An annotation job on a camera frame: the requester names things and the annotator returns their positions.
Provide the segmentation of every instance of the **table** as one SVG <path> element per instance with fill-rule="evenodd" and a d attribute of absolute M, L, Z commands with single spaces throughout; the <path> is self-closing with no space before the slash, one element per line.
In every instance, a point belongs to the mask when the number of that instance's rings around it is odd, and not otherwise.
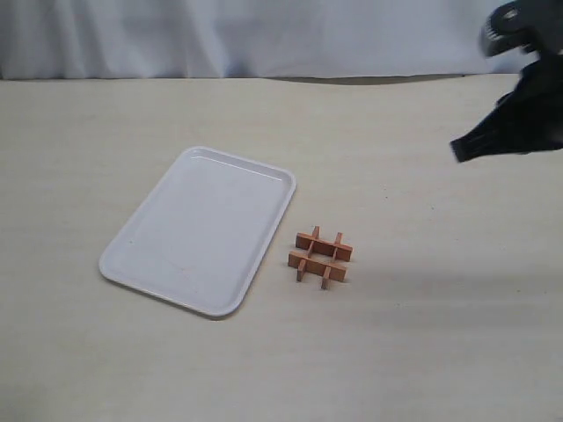
<path fill-rule="evenodd" d="M 449 149 L 515 82 L 0 83 L 0 419 L 563 420 L 563 156 Z M 297 179 L 224 321 L 98 271 L 194 145 Z M 329 291 L 287 267 L 314 225 L 355 248 Z"/>

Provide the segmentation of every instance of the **plastic tray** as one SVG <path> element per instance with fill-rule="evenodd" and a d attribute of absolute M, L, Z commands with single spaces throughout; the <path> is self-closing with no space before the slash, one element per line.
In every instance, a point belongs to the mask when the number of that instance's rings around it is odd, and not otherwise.
<path fill-rule="evenodd" d="M 210 317 L 238 308 L 296 189 L 294 176 L 187 149 L 99 260 L 109 280 Z"/>

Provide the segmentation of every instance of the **wooden grid piece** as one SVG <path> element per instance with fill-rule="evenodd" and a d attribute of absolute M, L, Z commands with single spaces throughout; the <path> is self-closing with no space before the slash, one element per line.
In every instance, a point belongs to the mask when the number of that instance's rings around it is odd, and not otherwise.
<path fill-rule="evenodd" d="M 289 253 L 288 265 L 297 269 L 297 281 L 302 281 L 305 273 L 313 273 L 323 278 L 321 288 L 327 290 L 329 281 L 343 282 L 347 268 L 336 262 L 347 261 L 352 258 L 353 248 L 343 244 L 342 233 L 336 235 L 334 242 L 327 242 L 319 238 L 320 227 L 316 226 L 312 235 L 297 233 L 296 248 L 306 250 L 306 253 L 292 251 Z M 331 257 L 328 262 L 312 257 L 313 253 Z"/>

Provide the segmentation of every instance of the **white backdrop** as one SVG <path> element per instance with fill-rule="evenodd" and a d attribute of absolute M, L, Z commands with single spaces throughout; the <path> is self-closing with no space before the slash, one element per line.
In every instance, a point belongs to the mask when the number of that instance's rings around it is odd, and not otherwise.
<path fill-rule="evenodd" d="M 410 76 L 486 60 L 497 0 L 0 0 L 4 78 Z"/>

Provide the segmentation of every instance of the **fabric backdrop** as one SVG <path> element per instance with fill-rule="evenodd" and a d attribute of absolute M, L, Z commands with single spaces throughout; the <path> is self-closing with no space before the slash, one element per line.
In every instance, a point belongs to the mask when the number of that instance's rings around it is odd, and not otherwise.
<path fill-rule="evenodd" d="M 0 0 L 3 78 L 514 73 L 495 0 Z"/>

